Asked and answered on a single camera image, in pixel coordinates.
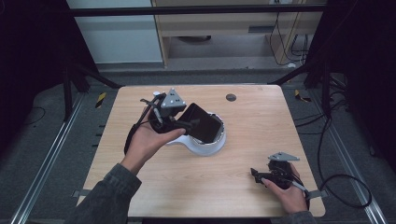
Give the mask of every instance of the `black phone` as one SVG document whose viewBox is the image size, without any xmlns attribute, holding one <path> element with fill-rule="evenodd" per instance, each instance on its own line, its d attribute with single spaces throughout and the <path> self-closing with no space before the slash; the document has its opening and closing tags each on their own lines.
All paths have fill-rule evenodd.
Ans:
<svg viewBox="0 0 396 224">
<path fill-rule="evenodd" d="M 178 120 L 185 122 L 199 120 L 197 126 L 191 129 L 188 134 L 205 144 L 213 143 L 222 128 L 221 121 L 215 115 L 208 114 L 195 103 L 190 104 Z"/>
</svg>

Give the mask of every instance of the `black cable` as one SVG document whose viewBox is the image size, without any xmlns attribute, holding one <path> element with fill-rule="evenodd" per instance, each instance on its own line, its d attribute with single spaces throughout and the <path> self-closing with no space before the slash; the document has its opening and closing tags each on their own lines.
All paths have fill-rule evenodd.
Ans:
<svg viewBox="0 0 396 224">
<path fill-rule="evenodd" d="M 30 121 L 30 122 L 28 122 L 28 123 L 24 123 L 23 125 L 31 125 L 31 124 L 34 124 L 34 123 L 37 123 L 37 122 L 39 122 L 41 119 L 43 119 L 44 118 L 44 116 L 46 116 L 46 109 L 44 109 L 43 107 L 41 107 L 41 106 L 33 106 L 33 109 L 41 109 L 42 111 L 43 111 L 43 114 L 40 116 L 40 118 L 38 118 L 38 119 L 36 119 L 36 120 L 34 120 L 34 121 Z"/>
<path fill-rule="evenodd" d="M 160 97 L 163 96 L 162 94 L 158 94 L 156 96 L 154 96 L 154 99 L 152 99 L 152 101 L 147 101 L 145 99 L 141 99 L 140 102 L 145 102 L 148 106 L 146 107 L 145 111 L 143 112 L 143 114 L 140 116 L 139 120 L 137 121 L 136 124 L 134 124 L 131 128 L 131 130 L 128 132 L 128 136 L 126 137 L 126 141 L 125 141 L 125 146 L 124 146 L 124 154 L 126 155 L 126 153 L 128 152 L 128 148 L 129 145 L 131 145 L 131 141 L 132 141 L 132 137 L 134 136 L 134 134 L 136 133 L 137 129 L 140 127 L 140 125 L 142 124 L 142 120 L 145 118 L 145 116 L 147 115 L 147 113 L 150 111 L 151 107 L 155 107 L 156 105 L 154 104 L 157 100 L 160 99 Z"/>
<path fill-rule="evenodd" d="M 330 121 L 330 123 L 327 125 L 325 131 L 327 131 L 330 128 L 332 121 Z M 311 135 L 317 135 L 317 134 L 322 134 L 322 132 L 320 133 L 297 133 L 297 134 L 311 134 Z"/>
<path fill-rule="evenodd" d="M 323 130 L 322 130 L 322 133 L 321 133 L 321 135 L 320 135 L 319 144 L 318 144 L 318 154 L 317 154 L 318 172 L 319 172 L 320 179 L 321 179 L 321 181 L 322 181 L 322 184 L 320 185 L 319 190 L 323 190 L 323 188 L 326 187 L 326 189 L 332 194 L 332 196 L 334 196 L 336 199 L 338 199 L 341 203 L 343 203 L 343 204 L 345 204 L 345 205 L 347 205 L 347 206 L 353 207 L 353 208 L 365 208 L 365 207 L 367 207 L 367 206 L 371 203 L 371 201 L 372 201 L 372 199 L 373 199 L 373 195 L 372 195 L 371 191 L 369 190 L 368 186 L 367 186 L 366 184 L 364 184 L 361 180 L 359 180 L 357 177 L 352 176 L 352 175 L 346 175 L 346 174 L 331 175 L 331 176 L 328 177 L 327 179 L 324 179 L 324 177 L 323 177 L 323 173 L 322 173 L 321 165 L 320 165 L 320 150 L 321 150 L 321 145 L 322 145 L 322 143 L 323 143 L 323 136 L 324 136 L 324 134 L 325 134 L 325 132 L 326 132 L 326 129 L 325 129 L 325 128 L 326 128 L 326 126 L 328 125 L 328 123 L 329 123 L 329 121 L 330 121 L 331 119 L 332 119 L 332 117 L 328 117 L 328 118 L 326 119 L 325 125 L 323 126 Z M 332 180 L 332 179 L 334 179 L 334 178 L 336 178 L 336 177 L 351 178 L 351 179 L 354 179 L 354 180 L 358 181 L 362 186 L 364 186 L 364 187 L 366 188 L 368 194 L 369 194 L 369 199 L 367 200 L 367 203 L 365 203 L 365 204 L 354 204 L 354 203 L 349 203 L 349 202 L 347 202 L 346 200 L 342 199 L 340 196 L 338 196 L 336 193 L 334 193 L 334 192 L 332 191 L 332 189 L 330 189 L 329 186 L 326 186 L 326 184 L 327 184 L 330 180 Z"/>
<path fill-rule="evenodd" d="M 272 30 L 272 32 L 271 32 L 271 34 L 270 34 L 270 40 L 269 40 L 269 42 L 270 42 L 270 49 L 271 49 L 271 51 L 272 51 L 273 54 L 274 54 L 275 62 L 276 62 L 277 65 L 287 65 L 287 64 L 289 64 L 289 63 L 298 62 L 298 60 L 293 60 L 293 59 L 289 58 L 288 54 L 286 53 L 285 44 L 283 43 L 283 39 L 282 39 L 282 36 L 281 36 L 281 34 L 280 34 L 280 30 L 279 30 L 278 19 L 279 19 L 279 12 L 276 13 L 276 21 L 275 21 L 275 24 L 274 24 L 274 28 L 273 28 L 273 30 Z M 278 31 L 278 33 L 279 33 L 280 42 L 281 42 L 281 44 L 282 44 L 283 53 L 284 53 L 285 56 L 290 60 L 288 63 L 279 63 L 279 62 L 276 60 L 275 52 L 274 52 L 274 49 L 273 49 L 273 47 L 272 47 L 272 35 L 273 35 L 274 30 L 275 30 L 276 27 L 277 27 L 277 31 Z"/>
<path fill-rule="evenodd" d="M 296 40 L 298 38 L 298 35 L 295 35 L 293 38 L 293 41 L 291 42 L 291 46 L 290 46 L 290 52 L 292 55 L 300 57 L 300 63 L 304 64 L 305 63 L 305 59 L 308 53 L 308 35 L 304 35 L 304 46 L 303 49 L 294 49 L 294 45 L 296 43 Z"/>
<path fill-rule="evenodd" d="M 345 102 L 345 100 L 340 100 L 340 101 L 337 102 L 336 104 L 332 105 L 332 106 L 330 107 L 330 109 L 331 109 L 331 110 L 334 110 L 337 106 L 341 105 L 341 104 L 344 103 L 344 102 Z M 311 123 L 313 123 L 313 122 L 315 122 L 315 121 L 317 121 L 317 120 L 319 120 L 319 119 L 321 119 L 321 118 L 323 118 L 323 117 L 325 116 L 325 114 L 320 113 L 320 114 L 316 114 L 316 115 L 310 115 L 310 116 L 305 117 L 305 118 L 302 118 L 302 119 L 312 118 L 312 117 L 317 116 L 317 115 L 320 115 L 320 116 L 317 117 L 317 118 L 315 118 L 315 119 L 309 120 L 309 121 L 306 122 L 306 123 L 297 124 L 297 125 L 295 125 L 295 127 L 296 127 L 296 128 L 298 128 L 298 127 L 303 127 L 303 126 L 308 125 L 308 124 L 311 124 Z"/>
</svg>

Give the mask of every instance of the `person's left hand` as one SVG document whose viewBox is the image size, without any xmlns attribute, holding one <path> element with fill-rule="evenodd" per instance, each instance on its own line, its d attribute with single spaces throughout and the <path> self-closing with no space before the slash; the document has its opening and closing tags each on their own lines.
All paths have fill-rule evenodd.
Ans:
<svg viewBox="0 0 396 224">
<path fill-rule="evenodd" d="M 149 113 L 142 120 L 142 124 L 134 133 L 128 152 L 120 163 L 131 173 L 137 175 L 146 161 L 148 161 L 163 145 L 179 138 L 185 129 L 176 129 L 169 133 L 156 133 L 149 124 Z"/>
</svg>

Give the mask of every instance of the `metal bar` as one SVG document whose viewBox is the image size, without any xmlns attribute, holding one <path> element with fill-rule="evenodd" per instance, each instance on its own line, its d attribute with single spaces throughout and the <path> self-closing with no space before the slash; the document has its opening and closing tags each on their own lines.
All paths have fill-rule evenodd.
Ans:
<svg viewBox="0 0 396 224">
<path fill-rule="evenodd" d="M 312 97 L 313 101 L 315 102 L 318 110 L 320 112 L 323 112 L 321 109 L 320 102 L 319 102 L 320 97 L 318 96 L 317 92 L 310 91 L 310 93 L 313 96 Z M 337 129 L 332 124 L 330 125 L 329 133 L 331 136 L 331 140 L 334 144 L 335 151 L 337 152 L 338 157 L 341 160 L 341 163 L 343 163 L 343 166 L 344 166 L 344 169 L 346 169 L 346 172 L 350 175 L 357 177 L 363 183 L 366 183 L 364 181 L 363 176 L 361 175 L 361 172 L 359 171 L 359 168 L 356 166 L 355 162 L 352 160 L 349 153 L 347 152 L 347 147 L 344 145 L 344 142 L 343 142 L 342 138 L 340 137 L 339 133 L 337 132 Z M 367 203 L 368 198 L 365 194 L 366 189 L 363 188 L 356 181 L 351 181 L 351 183 L 355 189 L 356 194 L 358 195 L 359 199 L 361 200 L 361 202 Z M 381 208 L 379 207 L 378 203 L 375 200 L 374 195 L 373 195 L 373 200 L 370 203 L 370 205 L 365 208 L 365 212 L 367 214 L 367 217 L 370 219 L 370 221 L 373 224 L 388 224 L 387 220 L 384 217 L 384 214 L 381 211 Z"/>
<path fill-rule="evenodd" d="M 79 93 L 74 104 L 75 109 L 71 114 L 70 119 L 64 121 L 61 130 L 58 132 L 54 142 L 52 143 L 51 148 L 49 149 L 49 153 L 47 154 L 46 159 L 44 159 L 43 164 L 41 165 L 37 175 L 35 176 L 35 180 L 33 181 L 26 195 L 24 196 L 20 206 L 13 215 L 10 223 L 23 224 L 26 222 L 27 218 L 29 217 L 32 208 L 35 205 L 35 201 L 37 200 L 38 195 L 43 189 L 47 177 L 49 176 L 50 171 L 52 169 L 52 166 L 55 163 L 59 152 L 61 151 L 61 148 L 64 144 L 64 140 L 66 139 L 66 136 L 68 135 L 76 119 L 83 98 L 84 98 L 84 94 Z"/>
<path fill-rule="evenodd" d="M 190 7 L 113 7 L 113 8 L 72 8 L 55 10 L 49 13 L 73 17 L 98 16 L 143 16 L 175 14 L 214 14 L 214 13 L 254 13 L 254 12 L 315 12 L 339 9 L 345 5 L 326 4 L 285 4 L 285 5 L 231 5 L 231 6 L 190 6 Z"/>
</svg>

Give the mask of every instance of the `white cabinet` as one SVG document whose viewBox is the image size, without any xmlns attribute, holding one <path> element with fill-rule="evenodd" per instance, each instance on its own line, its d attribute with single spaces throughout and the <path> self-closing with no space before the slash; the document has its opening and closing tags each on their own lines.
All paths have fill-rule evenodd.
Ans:
<svg viewBox="0 0 396 224">
<path fill-rule="evenodd" d="M 67 0 L 70 8 L 151 7 L 149 0 Z M 162 63 L 153 16 L 76 17 L 97 64 Z"/>
</svg>

